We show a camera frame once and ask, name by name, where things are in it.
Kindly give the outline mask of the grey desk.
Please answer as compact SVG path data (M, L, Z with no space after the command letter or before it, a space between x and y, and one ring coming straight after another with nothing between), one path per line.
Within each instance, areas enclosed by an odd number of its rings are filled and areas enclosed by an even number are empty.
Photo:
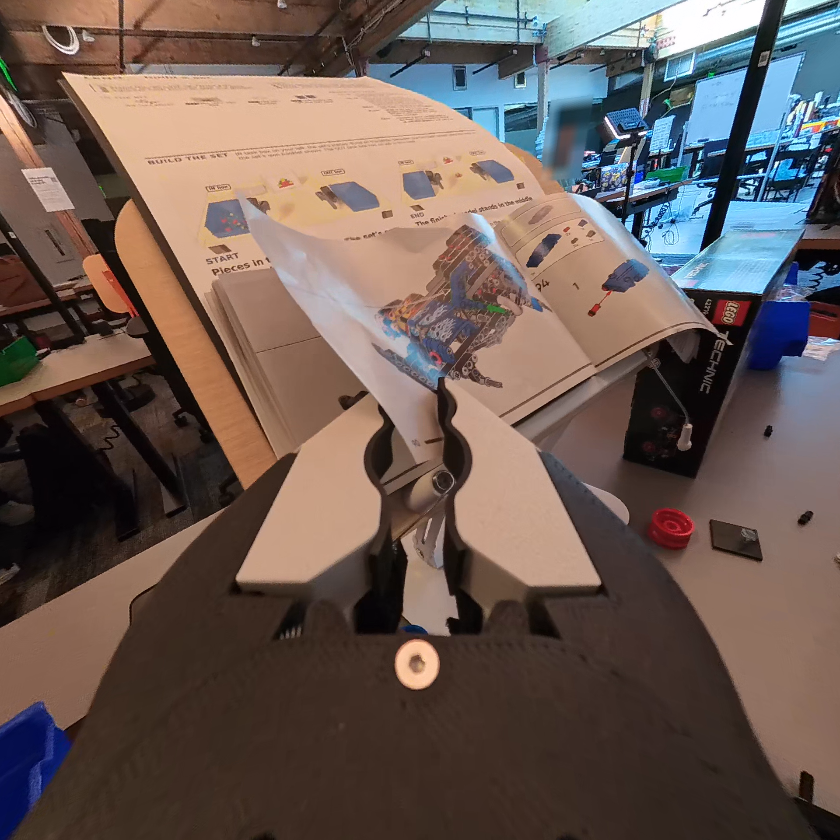
M783 784L815 779L838 813L838 351L785 358L738 380L701 465L686 479L622 458L634 381L577 414L553 447L583 482L626 504L641 532L658 508L696 524L682 552L657 549L713 636L753 729ZM767 425L773 434L763 437ZM798 517L814 511L800 527ZM216 514L3 626L1 716L42 700L63 728L88 711L129 625L155 584ZM756 529L763 561L711 547L709 521Z

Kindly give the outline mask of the large printed instruction sheet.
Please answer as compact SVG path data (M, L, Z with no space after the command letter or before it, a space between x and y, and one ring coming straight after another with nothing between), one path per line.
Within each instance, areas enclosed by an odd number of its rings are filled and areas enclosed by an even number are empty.
M66 73L63 85L197 295L266 265L240 196L323 238L496 221L544 196L489 131L381 80Z

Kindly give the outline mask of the orange chair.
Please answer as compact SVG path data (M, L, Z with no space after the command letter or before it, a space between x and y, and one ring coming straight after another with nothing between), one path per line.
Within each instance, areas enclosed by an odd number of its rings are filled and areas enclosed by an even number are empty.
M101 304L111 312L129 316L127 334L135 339L145 339L149 331L105 258L99 253L89 255L82 260L82 267Z

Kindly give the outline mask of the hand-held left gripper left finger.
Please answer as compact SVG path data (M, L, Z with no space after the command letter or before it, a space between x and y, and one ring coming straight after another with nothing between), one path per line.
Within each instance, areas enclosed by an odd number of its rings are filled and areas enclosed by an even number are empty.
M397 630L407 559L382 482L393 432L379 404L356 403L283 459L286 476L235 577L240 591L330 602L361 634Z

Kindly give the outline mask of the green storage bin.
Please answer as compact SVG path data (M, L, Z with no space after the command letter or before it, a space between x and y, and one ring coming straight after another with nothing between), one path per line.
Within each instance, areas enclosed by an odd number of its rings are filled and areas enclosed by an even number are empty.
M28 338L6 343L1 349L0 386L22 381L39 363L38 351Z

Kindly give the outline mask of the neighbouring grey table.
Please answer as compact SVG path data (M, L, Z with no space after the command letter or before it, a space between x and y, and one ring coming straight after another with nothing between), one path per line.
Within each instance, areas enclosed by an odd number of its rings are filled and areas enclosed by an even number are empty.
M124 332L109 337L90 336L83 344L50 353L22 380L3 385L1 416L153 364L154 357L141 339Z

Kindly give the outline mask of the dark toy set box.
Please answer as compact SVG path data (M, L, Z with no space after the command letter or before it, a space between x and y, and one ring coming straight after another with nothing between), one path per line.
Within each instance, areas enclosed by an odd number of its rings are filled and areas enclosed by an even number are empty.
M683 361L669 341L637 374L623 459L696 478L708 445L747 369L767 303L782 288L800 227L731 230L672 276L712 325Z

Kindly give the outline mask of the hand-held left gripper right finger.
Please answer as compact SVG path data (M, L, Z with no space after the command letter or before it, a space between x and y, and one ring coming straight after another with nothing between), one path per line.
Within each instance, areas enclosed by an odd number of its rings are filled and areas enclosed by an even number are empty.
M504 602L537 616L547 598L588 596L602 579L545 458L459 385L437 386L443 463L444 572L452 634L478 634Z

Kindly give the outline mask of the instruction booklet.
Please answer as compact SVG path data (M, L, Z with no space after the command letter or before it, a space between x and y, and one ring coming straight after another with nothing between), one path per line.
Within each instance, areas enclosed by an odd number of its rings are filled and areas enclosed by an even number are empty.
M439 455L438 384L513 425L603 369L674 336L683 361L717 335L602 205L556 193L485 213L322 238L256 209L262 266L213 281L240 359L297 448L314 406L350 379L384 407L398 460Z

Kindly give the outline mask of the black smooth square tile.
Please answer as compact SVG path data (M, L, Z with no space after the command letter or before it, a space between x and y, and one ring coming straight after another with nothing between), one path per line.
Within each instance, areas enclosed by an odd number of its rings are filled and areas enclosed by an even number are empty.
M709 521L710 543L714 550L755 562L763 561L759 532L754 528L716 519Z

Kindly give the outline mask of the black support pole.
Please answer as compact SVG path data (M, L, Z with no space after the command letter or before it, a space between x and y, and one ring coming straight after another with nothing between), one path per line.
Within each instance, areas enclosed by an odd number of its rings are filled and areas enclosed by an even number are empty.
M753 120L759 106L768 66L774 51L785 1L766 1L747 65L738 106L734 114L728 144L723 156L721 172L712 197L700 250L704 250L721 236L730 203L737 192L738 178L744 161Z

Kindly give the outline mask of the blue storage bin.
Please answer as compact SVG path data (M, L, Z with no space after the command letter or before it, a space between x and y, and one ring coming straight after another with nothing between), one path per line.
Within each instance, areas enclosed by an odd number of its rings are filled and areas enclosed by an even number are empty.
M1 838L12 836L52 781L71 748L43 701L1 727Z
M810 290L799 285L799 265L789 268L784 284L763 303L753 325L749 368L771 371L783 358L800 358L809 338Z

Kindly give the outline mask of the whiteboard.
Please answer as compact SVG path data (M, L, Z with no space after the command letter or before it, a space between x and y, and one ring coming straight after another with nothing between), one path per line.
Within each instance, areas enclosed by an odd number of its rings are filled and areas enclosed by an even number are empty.
M802 52L770 63L752 121L748 147L773 144L779 138L804 57ZM740 69L698 81L686 124L686 146L725 140L730 136L746 73L745 69Z

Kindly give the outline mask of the red wheel rim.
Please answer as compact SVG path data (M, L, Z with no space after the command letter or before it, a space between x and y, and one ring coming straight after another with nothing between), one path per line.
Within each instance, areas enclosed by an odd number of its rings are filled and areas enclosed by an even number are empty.
M695 529L695 522L683 511L659 508L647 525L647 536L661 548L679 551L687 547Z

